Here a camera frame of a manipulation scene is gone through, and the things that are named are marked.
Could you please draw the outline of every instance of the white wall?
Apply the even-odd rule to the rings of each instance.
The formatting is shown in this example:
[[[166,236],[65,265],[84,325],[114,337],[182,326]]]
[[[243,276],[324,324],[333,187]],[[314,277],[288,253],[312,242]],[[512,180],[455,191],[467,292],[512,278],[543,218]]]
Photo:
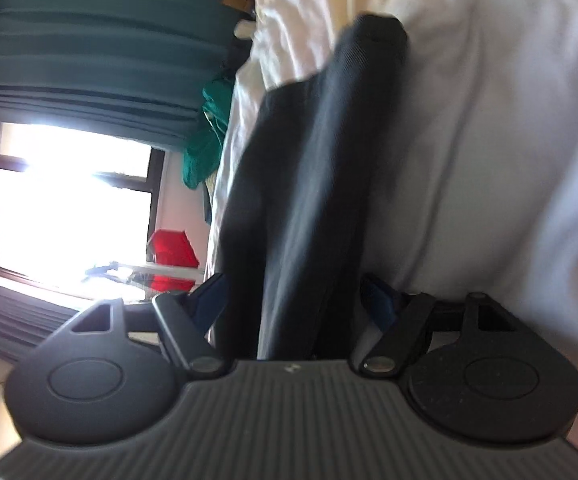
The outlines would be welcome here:
[[[195,256],[203,269],[207,263],[209,225],[205,222],[203,194],[198,187],[191,190],[182,183],[180,153],[167,153],[162,170],[160,201],[158,204],[158,229],[184,231],[194,248]]]

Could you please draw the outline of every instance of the window frame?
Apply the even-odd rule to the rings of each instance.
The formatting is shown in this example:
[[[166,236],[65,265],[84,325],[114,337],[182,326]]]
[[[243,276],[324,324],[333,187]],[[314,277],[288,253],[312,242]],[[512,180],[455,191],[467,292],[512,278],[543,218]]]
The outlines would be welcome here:
[[[149,226],[147,228],[147,238],[145,245],[153,232],[156,229],[156,214],[158,209],[158,200],[160,197],[160,183],[162,181],[162,169],[164,165],[165,152],[151,149],[149,154],[149,165],[147,166],[147,177],[128,176],[120,173],[95,173],[93,176],[106,182],[110,186],[119,187],[122,189],[131,189],[134,191],[142,191],[151,193],[151,203],[149,206]],[[29,167],[29,164],[22,158],[10,155],[0,154],[0,170],[17,171],[22,173]],[[47,285],[42,282],[36,282],[24,274],[16,272],[15,270],[6,269],[0,266],[0,276],[15,282],[26,283],[38,288],[53,290],[67,296],[74,296],[64,290]]]

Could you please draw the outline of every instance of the window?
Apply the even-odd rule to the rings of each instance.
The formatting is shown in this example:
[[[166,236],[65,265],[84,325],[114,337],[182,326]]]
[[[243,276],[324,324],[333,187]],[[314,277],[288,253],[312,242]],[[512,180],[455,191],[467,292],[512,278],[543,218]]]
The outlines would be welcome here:
[[[84,298],[144,298],[85,270],[145,261],[164,153],[132,140],[0,124],[0,276]]]

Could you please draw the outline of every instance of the teal curtain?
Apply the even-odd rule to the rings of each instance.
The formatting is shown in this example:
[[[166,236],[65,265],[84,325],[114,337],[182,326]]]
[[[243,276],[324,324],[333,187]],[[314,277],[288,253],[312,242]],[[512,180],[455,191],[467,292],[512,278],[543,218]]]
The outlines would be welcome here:
[[[239,19],[221,0],[0,0],[0,122],[182,150]]]

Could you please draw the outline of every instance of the white bed sheet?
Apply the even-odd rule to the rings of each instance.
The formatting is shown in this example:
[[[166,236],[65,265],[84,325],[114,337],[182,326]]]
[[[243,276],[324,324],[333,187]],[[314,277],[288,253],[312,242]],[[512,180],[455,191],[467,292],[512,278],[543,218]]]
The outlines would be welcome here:
[[[215,190],[208,273],[264,92],[327,61],[362,11],[411,40],[376,161],[363,267],[396,288],[485,290],[578,366],[578,0],[257,0]],[[570,434],[578,446],[578,418]]]

